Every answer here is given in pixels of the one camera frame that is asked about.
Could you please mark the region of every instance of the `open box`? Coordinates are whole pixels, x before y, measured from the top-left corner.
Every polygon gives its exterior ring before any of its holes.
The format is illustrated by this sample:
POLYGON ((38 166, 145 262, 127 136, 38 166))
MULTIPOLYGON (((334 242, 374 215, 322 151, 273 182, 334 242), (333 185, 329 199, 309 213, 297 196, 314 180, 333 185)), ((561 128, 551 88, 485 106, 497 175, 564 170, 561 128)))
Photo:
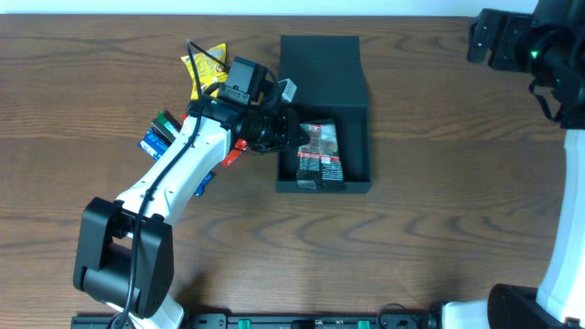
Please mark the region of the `open box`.
POLYGON ((301 122, 335 120, 343 190, 301 189, 296 183, 297 151, 278 157, 277 192, 366 193, 372 186, 369 150, 369 100, 359 61, 359 37, 282 36, 279 80, 291 79, 297 91, 291 106, 301 122))

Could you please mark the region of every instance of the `snack package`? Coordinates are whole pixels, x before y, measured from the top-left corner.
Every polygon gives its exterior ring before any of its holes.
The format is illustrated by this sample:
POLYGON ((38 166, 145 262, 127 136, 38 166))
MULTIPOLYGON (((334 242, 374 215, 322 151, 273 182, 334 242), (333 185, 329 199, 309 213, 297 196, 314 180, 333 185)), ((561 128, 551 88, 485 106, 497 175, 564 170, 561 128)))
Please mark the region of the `snack package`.
MULTIPOLYGON (((207 52, 223 62, 226 61, 226 44, 215 46, 207 52)), ((228 73, 225 72, 225 68, 215 60, 207 57, 204 53, 197 53, 194 55, 194 58, 195 65, 197 66, 197 73, 199 73, 199 80, 201 81, 202 91, 205 91, 205 89, 214 82, 225 82, 228 79, 228 73)), ((181 60, 185 63, 186 69, 189 71, 189 75, 191 75, 191 79, 193 80, 191 100, 196 100, 199 98, 199 95, 197 95, 197 85, 195 83, 195 74, 193 73, 191 60, 189 59, 189 56, 183 56, 181 60)), ((211 95, 217 97, 218 91, 214 91, 211 95)))
POLYGON ((334 120, 301 123, 311 141, 299 146, 296 183, 303 189, 340 190, 345 188, 344 173, 337 148, 334 120))

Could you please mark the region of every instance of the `black snack package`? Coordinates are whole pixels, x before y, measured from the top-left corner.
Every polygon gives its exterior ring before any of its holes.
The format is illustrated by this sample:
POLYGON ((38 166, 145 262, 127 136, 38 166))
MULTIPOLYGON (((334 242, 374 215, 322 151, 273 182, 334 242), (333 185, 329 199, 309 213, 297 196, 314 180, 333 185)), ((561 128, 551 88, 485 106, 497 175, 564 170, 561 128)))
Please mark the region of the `black snack package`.
POLYGON ((344 173, 337 147, 333 119, 301 123, 311 141, 299 147, 296 182, 300 188, 318 190, 344 189, 344 173))

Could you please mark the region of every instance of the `wooden table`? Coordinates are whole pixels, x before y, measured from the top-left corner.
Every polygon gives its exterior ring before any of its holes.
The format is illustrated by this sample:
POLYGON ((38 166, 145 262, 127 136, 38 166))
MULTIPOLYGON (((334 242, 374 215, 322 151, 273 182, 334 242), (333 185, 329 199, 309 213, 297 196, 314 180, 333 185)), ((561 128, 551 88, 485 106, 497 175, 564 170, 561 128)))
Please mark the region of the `wooden table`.
POLYGON ((0 327, 109 312, 72 285, 80 214, 152 165, 180 115, 190 37, 278 69, 280 35, 359 35, 371 95, 367 195, 274 192, 247 156, 186 207, 171 293, 237 312, 366 312, 538 286, 564 186, 562 132, 528 75, 466 62, 465 18, 0 16, 0 327))

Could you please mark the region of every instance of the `black cable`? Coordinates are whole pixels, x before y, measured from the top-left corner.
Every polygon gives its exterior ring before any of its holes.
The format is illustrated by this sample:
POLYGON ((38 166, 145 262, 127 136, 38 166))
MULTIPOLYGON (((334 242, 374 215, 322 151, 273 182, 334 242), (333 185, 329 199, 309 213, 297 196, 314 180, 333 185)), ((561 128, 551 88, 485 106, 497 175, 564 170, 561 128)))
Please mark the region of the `black cable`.
POLYGON ((271 109, 280 103, 282 93, 284 92, 284 90, 281 90, 281 86, 278 85, 278 80, 276 79, 274 73, 268 68, 266 68, 266 70, 268 70, 268 74, 271 76, 271 79, 274 82, 274 86, 270 100, 269 101, 266 101, 266 99, 262 100, 261 107, 263 109, 271 109))
MULTIPOLYGON (((195 45, 191 40, 186 42, 187 52, 189 54, 189 60, 191 60, 191 66, 193 68, 193 74, 195 76, 195 83, 197 85, 197 93, 199 95, 203 95, 201 92, 201 81, 199 80, 199 73, 197 72, 197 66, 195 64, 195 59, 193 58, 193 52, 191 51, 191 46, 195 46, 198 49, 198 46, 195 45)), ((193 129, 193 133, 187 139, 187 142, 181 148, 181 150, 175 155, 173 160, 171 160, 166 167, 161 171, 161 173, 156 177, 150 187, 144 193, 144 199, 140 208, 138 209, 138 214, 136 214, 136 220, 134 222, 134 230, 133 230, 133 241, 132 241, 132 256, 131 256, 131 265, 130 265, 130 279, 128 280, 128 294, 126 296, 126 304, 124 305, 124 310, 120 314, 114 315, 114 318, 117 316, 122 317, 121 321, 118 322, 118 329, 123 329, 125 323, 128 321, 128 315, 130 313, 130 307, 132 305, 132 299, 134 296, 134 288, 136 286, 136 271, 138 267, 138 243, 140 241, 140 230, 142 228, 143 216, 144 211, 146 211, 146 205, 153 197, 154 191, 158 187, 158 185, 163 181, 166 174, 173 168, 173 166, 179 161, 181 156, 193 145, 195 139, 197 138, 197 134, 199 133, 199 127, 201 125, 201 116, 203 114, 203 107, 201 103, 198 104, 198 112, 197 112, 197 123, 195 124, 195 128, 193 129)))
POLYGON ((211 59, 215 60, 217 63, 219 63, 220 65, 222 65, 222 66, 223 66, 225 69, 228 69, 228 70, 229 70, 229 68, 230 68, 230 65, 228 65, 227 63, 225 63, 225 62, 221 61, 221 59, 219 59, 219 58, 216 58, 215 56, 213 56, 213 55, 209 54, 209 53, 208 53, 208 52, 206 52, 206 51, 205 51, 205 50, 204 50, 202 47, 198 46, 198 45, 197 45, 195 42, 193 42, 193 41, 191 41, 191 40, 188 40, 188 41, 187 41, 187 43, 188 43, 189 45, 193 46, 193 48, 195 48, 195 49, 199 50, 200 52, 204 53, 204 54, 205 54, 207 57, 209 57, 209 58, 211 58, 211 59))
MULTIPOLYGON (((382 307, 380 309, 380 311, 378 312, 378 315, 376 315, 376 324, 382 329, 388 329, 385 324, 380 322, 380 320, 382 318, 382 315, 384 314, 384 311, 386 311, 390 307, 399 307, 401 310, 406 311, 406 307, 402 306, 402 304, 397 303, 397 302, 391 302, 391 303, 384 305, 384 307, 382 307)), ((412 316, 411 314, 409 314, 409 317, 410 317, 410 319, 412 319, 412 321, 414 321, 415 324, 417 324, 417 327, 420 328, 420 321, 417 321, 417 319, 415 319, 414 316, 412 316)))

